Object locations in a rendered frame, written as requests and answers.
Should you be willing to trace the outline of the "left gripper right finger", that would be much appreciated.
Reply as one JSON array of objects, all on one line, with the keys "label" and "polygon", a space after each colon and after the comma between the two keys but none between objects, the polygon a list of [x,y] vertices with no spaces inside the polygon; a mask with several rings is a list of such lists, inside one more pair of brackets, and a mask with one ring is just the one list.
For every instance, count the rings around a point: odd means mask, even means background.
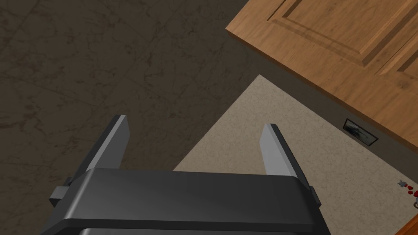
[{"label": "left gripper right finger", "polygon": [[267,175],[296,177],[303,186],[311,188],[276,124],[264,125],[259,145]]}]

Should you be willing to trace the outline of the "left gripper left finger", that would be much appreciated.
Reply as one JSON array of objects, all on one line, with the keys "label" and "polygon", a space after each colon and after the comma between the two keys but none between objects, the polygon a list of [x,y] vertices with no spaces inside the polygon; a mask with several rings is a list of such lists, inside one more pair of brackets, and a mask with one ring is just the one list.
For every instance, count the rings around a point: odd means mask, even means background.
[{"label": "left gripper left finger", "polygon": [[115,115],[88,152],[70,183],[93,168],[119,168],[130,137],[126,115]]}]

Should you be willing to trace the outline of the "small dark rectangular plate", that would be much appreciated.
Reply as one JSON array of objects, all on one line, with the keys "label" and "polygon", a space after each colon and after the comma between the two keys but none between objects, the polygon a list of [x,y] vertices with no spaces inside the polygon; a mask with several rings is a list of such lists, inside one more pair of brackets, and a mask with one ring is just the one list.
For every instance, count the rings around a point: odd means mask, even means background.
[{"label": "small dark rectangular plate", "polygon": [[356,139],[360,140],[366,146],[371,146],[374,142],[378,140],[378,138],[365,130],[364,128],[360,127],[358,124],[354,123],[350,119],[346,119],[343,125],[343,129],[349,133],[350,135],[354,136]]}]

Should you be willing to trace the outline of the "wooden panelled cupboard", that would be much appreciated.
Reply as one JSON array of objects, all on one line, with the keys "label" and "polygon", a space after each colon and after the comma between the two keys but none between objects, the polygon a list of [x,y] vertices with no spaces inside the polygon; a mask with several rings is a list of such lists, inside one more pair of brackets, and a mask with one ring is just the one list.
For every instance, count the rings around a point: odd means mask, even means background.
[{"label": "wooden panelled cupboard", "polygon": [[418,0],[249,0],[226,30],[418,152]]}]

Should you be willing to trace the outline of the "small red and grey object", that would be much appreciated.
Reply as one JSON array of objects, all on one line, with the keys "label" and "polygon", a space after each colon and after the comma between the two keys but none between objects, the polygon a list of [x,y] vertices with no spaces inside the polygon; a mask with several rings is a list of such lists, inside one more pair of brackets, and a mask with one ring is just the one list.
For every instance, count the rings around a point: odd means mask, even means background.
[{"label": "small red and grey object", "polygon": [[414,190],[413,186],[411,186],[410,184],[408,184],[407,182],[404,182],[402,180],[400,180],[397,184],[401,188],[406,188],[408,195],[412,195],[413,197],[415,197],[415,202],[413,203],[413,206],[416,209],[418,209],[418,190]]}]

